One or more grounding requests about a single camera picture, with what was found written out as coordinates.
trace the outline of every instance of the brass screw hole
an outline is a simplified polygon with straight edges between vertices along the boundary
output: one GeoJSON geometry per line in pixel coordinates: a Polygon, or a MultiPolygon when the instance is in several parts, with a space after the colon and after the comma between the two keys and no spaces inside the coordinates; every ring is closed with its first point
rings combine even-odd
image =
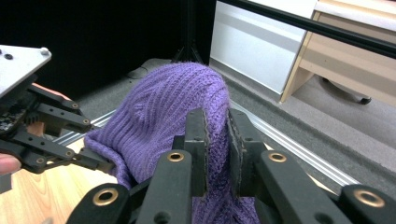
{"type": "Polygon", "coordinates": [[[353,194],[361,203],[377,208],[385,206],[385,201],[382,198],[368,190],[355,189],[353,194]]]}
{"type": "Polygon", "coordinates": [[[178,152],[171,153],[168,155],[169,161],[182,161],[184,159],[184,155],[178,152]]]}
{"type": "Polygon", "coordinates": [[[43,158],[38,158],[35,162],[37,162],[38,164],[41,164],[41,163],[44,162],[44,159],[43,158]]]}
{"type": "Polygon", "coordinates": [[[271,161],[276,161],[276,162],[284,162],[286,161],[286,157],[280,153],[271,153],[269,156],[271,161]]]}
{"type": "Polygon", "coordinates": [[[93,204],[96,206],[105,206],[117,200],[119,197],[119,192],[116,189],[108,188],[108,189],[101,189],[95,193],[93,196],[93,204]]]}

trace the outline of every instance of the white metal plate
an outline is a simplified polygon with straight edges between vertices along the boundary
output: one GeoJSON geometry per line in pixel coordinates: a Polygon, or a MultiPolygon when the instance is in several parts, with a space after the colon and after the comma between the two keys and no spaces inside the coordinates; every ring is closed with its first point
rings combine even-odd
{"type": "Polygon", "coordinates": [[[33,74],[51,58],[46,49],[0,45],[0,98],[33,74]]]}

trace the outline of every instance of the caster wheel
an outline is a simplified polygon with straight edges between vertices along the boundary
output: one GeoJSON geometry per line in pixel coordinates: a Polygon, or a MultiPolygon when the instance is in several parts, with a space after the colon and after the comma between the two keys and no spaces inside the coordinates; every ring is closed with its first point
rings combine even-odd
{"type": "Polygon", "coordinates": [[[371,102],[371,98],[362,98],[361,105],[368,105],[371,102]]]}

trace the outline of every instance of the gray carpet floor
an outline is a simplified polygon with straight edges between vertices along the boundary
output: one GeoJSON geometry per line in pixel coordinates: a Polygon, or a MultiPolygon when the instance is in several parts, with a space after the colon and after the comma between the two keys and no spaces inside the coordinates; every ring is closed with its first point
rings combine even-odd
{"type": "MultiPolygon", "coordinates": [[[[140,77],[169,62],[148,60],[120,80],[78,99],[81,110],[88,118],[96,119],[116,109],[140,77]]],[[[233,101],[361,183],[396,198],[396,157],[392,154],[396,151],[395,108],[376,100],[358,105],[359,99],[323,83],[319,77],[313,77],[284,104],[258,96],[227,76],[224,79],[233,101]]],[[[262,140],[274,149],[287,151],[263,133],[262,140]]],[[[341,187],[329,177],[295,159],[307,173],[340,192],[341,187]]]]}

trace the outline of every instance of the white cabinet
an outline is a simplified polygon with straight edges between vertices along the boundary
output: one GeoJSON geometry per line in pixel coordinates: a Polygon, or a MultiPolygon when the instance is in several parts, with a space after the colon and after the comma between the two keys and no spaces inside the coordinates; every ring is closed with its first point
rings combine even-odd
{"type": "MultiPolygon", "coordinates": [[[[254,2],[311,18],[316,0],[254,2]]],[[[211,58],[281,94],[305,30],[217,2],[211,58]]]]}

